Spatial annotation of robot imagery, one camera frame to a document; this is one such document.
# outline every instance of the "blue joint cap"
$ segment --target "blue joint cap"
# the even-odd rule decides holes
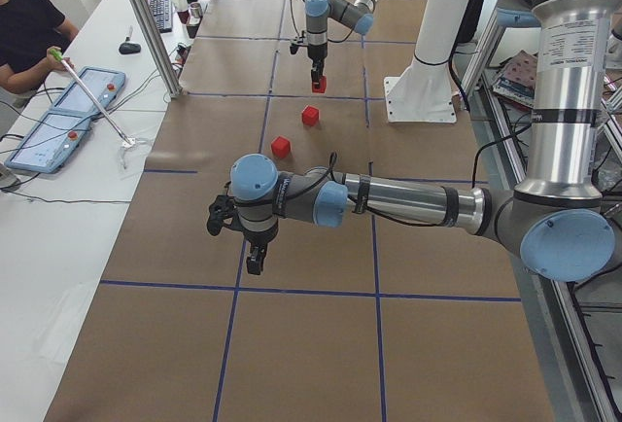
[[[521,242],[527,268],[555,281],[579,281],[602,269],[615,247],[613,229],[598,213],[565,210],[533,225]]]
[[[360,35],[366,35],[367,32],[371,29],[371,25],[373,25],[373,15],[365,14],[364,16],[359,18],[357,24],[354,25],[354,31],[356,31]]]
[[[497,7],[497,23],[506,28],[536,28],[540,21],[529,11],[513,11]]]
[[[321,17],[328,10],[328,0],[306,0],[304,12],[309,17]]]
[[[348,201],[348,188],[333,181],[326,182],[313,205],[313,222],[318,226],[341,226]]]
[[[264,155],[246,155],[231,167],[231,193],[241,200],[257,200],[274,189],[279,173]]]

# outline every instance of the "computer mouse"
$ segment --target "computer mouse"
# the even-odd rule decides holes
[[[136,54],[140,52],[140,45],[138,43],[129,43],[128,41],[121,43],[119,46],[119,53],[121,54]]]

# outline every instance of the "green handle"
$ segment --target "green handle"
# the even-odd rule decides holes
[[[59,50],[50,50],[50,54],[56,59],[58,62],[62,60],[62,53]]]

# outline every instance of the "keyboard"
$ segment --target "keyboard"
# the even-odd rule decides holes
[[[160,33],[173,30],[173,3],[171,0],[147,0]]]

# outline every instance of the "table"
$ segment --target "table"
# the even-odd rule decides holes
[[[287,1],[211,1],[46,421],[552,420],[501,246],[368,216],[284,220],[256,277],[239,233],[205,232],[235,159],[278,135],[293,142],[282,170],[335,150],[338,170],[469,178],[466,112],[386,119],[382,80],[410,62],[425,0],[382,0],[372,33],[330,45],[322,96],[289,55]]]
[[[143,50],[120,55],[118,47],[129,25],[134,30],[132,41]],[[176,17],[173,31],[161,37],[172,53],[178,43],[191,44]],[[127,81],[117,100],[156,70],[128,0],[102,0],[66,55],[77,69],[89,65],[125,72]],[[46,85],[65,87],[69,82],[68,74],[54,72]],[[166,87],[156,77],[113,118],[129,135],[153,141],[168,101]],[[23,114],[39,119],[49,105],[41,94]],[[11,132],[24,134],[33,124],[19,118]],[[5,139],[0,152],[15,144]],[[132,149],[125,157],[127,168],[122,168],[120,147],[118,135],[100,120],[65,167],[56,174],[39,176],[20,190],[45,199],[120,203],[49,204],[0,194],[0,327],[4,331],[0,420],[39,421],[50,405],[151,149],[148,145]]]

